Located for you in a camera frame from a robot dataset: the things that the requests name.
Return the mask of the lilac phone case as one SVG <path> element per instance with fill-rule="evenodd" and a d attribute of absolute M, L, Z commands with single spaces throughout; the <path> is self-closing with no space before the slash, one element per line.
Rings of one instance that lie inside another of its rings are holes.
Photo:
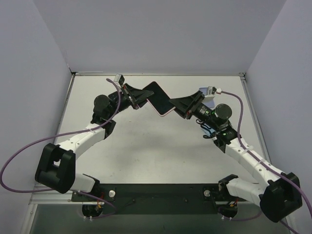
<path fill-rule="evenodd" d="M 202 100 L 202 103 L 210 109 L 213 109 L 215 107 L 215 102 L 214 102 L 215 94 L 213 92 L 213 89 L 214 87 L 212 86 L 199 88 L 199 91 L 201 91 L 204 95 L 204 99 Z"/>

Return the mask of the phone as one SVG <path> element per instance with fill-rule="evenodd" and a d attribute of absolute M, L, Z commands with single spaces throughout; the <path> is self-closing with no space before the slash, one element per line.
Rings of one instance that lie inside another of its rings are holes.
<path fill-rule="evenodd" d="M 175 109 L 175 106 L 169 102 L 170 98 L 165 91 L 155 81 L 143 88 L 144 91 L 152 91 L 154 94 L 147 98 L 154 110 L 164 117 Z"/>

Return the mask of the light blue phone case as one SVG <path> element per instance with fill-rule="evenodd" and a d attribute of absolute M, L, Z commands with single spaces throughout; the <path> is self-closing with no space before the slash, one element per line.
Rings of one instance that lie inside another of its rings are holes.
<path fill-rule="evenodd" d="M 201 128 L 204 134 L 207 135 L 208 137 L 211 137 L 215 133 L 215 130 L 209 127 L 208 125 L 203 125 Z"/>

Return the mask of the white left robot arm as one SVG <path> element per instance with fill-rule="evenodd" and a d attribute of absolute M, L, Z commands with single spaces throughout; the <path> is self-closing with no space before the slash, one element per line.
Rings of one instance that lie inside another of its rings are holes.
<path fill-rule="evenodd" d="M 124 84 L 108 96 L 97 96 L 92 120 L 84 130 L 75 132 L 68 140 L 57 145 L 49 143 L 43 148 L 35 181 L 61 194 L 82 191 L 88 200 L 96 200 L 100 194 L 99 181 L 89 175 L 76 173 L 76 160 L 113 132 L 116 114 L 128 107 L 139 109 L 153 94 L 153 91 Z"/>

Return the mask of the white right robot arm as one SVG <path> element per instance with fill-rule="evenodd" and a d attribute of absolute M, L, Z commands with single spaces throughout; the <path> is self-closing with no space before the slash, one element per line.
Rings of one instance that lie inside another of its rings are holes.
<path fill-rule="evenodd" d="M 229 175 L 218 182 L 219 192 L 226 198 L 237 197 L 253 203 L 272 222 L 279 222 L 299 209 L 302 206 L 299 178 L 294 173 L 286 174 L 277 169 L 247 145 L 239 130 L 230 123 L 230 106 L 222 103 L 212 110 L 204 105 L 205 98 L 206 95 L 198 91 L 169 102 L 182 118 L 194 116 L 199 124 L 212 128 L 214 132 L 209 137 L 213 143 L 256 180 L 256 183 L 250 183 Z"/>

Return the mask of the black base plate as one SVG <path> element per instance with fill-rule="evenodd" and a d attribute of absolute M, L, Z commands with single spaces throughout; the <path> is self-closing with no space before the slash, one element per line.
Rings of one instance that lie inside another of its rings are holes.
<path fill-rule="evenodd" d="M 83 214 L 208 215 L 234 217 L 239 198 L 224 195 L 218 184 L 99 184 L 94 198 L 72 194 Z"/>

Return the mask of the aluminium front rail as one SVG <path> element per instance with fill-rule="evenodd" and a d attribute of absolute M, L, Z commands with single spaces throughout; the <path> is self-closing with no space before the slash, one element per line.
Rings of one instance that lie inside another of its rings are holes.
<path fill-rule="evenodd" d="M 34 192 L 31 194 L 30 205 L 61 205 L 71 203 L 72 193 L 61 194 L 57 191 Z"/>

